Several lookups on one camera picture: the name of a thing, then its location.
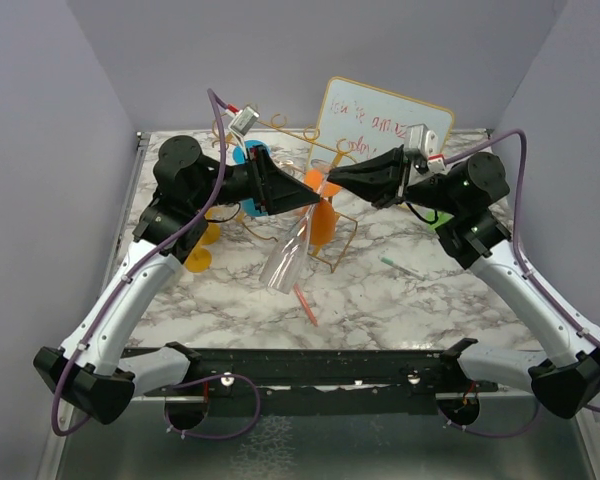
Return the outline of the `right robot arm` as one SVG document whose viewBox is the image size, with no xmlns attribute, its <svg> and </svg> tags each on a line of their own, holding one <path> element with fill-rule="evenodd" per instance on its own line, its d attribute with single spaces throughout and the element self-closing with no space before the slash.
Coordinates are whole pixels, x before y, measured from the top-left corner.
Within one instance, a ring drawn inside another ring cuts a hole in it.
<svg viewBox="0 0 600 480">
<path fill-rule="evenodd" d="M 448 213 L 436 234 L 446 254 L 487 284 L 542 349 L 490 348 L 465 339 L 443 353 L 441 383 L 461 391 L 488 381 L 529 392 L 552 414 L 570 419 L 600 393 L 600 328 L 575 310 L 514 250 L 511 232 L 492 214 L 509 192 L 501 160 L 478 152 L 446 173 L 424 170 L 415 151 L 394 148 L 374 159 L 332 169 L 329 182 L 377 209 L 405 203 Z"/>
</svg>

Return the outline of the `orange plastic wine glass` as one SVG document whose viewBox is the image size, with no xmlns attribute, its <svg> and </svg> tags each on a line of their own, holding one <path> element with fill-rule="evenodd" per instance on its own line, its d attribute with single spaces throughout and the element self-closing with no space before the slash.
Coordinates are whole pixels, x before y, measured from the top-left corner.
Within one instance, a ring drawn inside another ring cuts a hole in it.
<svg viewBox="0 0 600 480">
<path fill-rule="evenodd" d="M 305 174 L 304 183 L 314 191 L 323 183 L 323 174 L 317 169 L 311 169 Z M 310 220 L 309 243 L 313 246 L 323 246 L 331 242 L 335 235 L 336 213 L 329 199 L 341 191 L 340 186 L 327 182 L 320 196 L 321 201 L 315 205 Z"/>
</svg>

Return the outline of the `blue plastic wine glass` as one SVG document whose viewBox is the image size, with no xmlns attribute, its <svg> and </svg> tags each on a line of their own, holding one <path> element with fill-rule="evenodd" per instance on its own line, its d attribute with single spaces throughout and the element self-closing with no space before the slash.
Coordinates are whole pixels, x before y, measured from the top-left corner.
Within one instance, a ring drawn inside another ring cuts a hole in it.
<svg viewBox="0 0 600 480">
<path fill-rule="evenodd" d="M 232 152 L 232 159 L 235 165 L 241 165 L 246 162 L 246 151 L 252 147 L 264 146 L 267 152 L 270 152 L 269 147 L 262 141 L 259 140 L 247 140 L 244 144 L 245 149 L 237 146 Z M 244 213 L 250 217 L 257 218 L 267 216 L 266 212 L 261 212 L 254 203 L 253 199 L 246 199 L 241 201 L 241 207 Z"/>
</svg>

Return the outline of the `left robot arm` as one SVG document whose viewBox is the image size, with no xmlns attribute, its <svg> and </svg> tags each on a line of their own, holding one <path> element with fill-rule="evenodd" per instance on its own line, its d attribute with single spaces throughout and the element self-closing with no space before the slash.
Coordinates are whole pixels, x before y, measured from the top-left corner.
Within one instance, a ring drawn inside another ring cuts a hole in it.
<svg viewBox="0 0 600 480">
<path fill-rule="evenodd" d="M 155 295 L 206 231 L 210 207 L 251 199 L 276 215 L 320 200 L 262 146 L 231 166 L 205 155 L 195 138 L 174 136 L 160 147 L 153 175 L 156 190 L 110 283 L 59 347 L 43 347 L 34 357 L 34 368 L 53 394 L 52 429 L 58 436 L 68 433 L 59 424 L 62 402 L 107 425 L 137 396 L 167 386 L 186 395 L 200 385 L 197 354 L 177 342 L 136 357 L 125 358 L 123 351 Z"/>
</svg>

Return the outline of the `clear tall wine glass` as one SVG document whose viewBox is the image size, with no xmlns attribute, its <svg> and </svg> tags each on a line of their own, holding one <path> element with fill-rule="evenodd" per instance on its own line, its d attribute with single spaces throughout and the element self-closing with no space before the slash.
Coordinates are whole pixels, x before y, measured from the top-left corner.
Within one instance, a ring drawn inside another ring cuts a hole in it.
<svg viewBox="0 0 600 480">
<path fill-rule="evenodd" d="M 317 169 L 323 174 L 323 183 L 316 191 L 320 195 L 332 166 L 320 159 L 313 159 L 310 165 L 311 169 Z M 309 237 L 315 205 L 300 209 L 300 218 L 274 247 L 260 275 L 260 281 L 268 288 L 289 294 L 297 283 L 309 254 L 309 247 L 313 246 L 309 243 Z"/>
</svg>

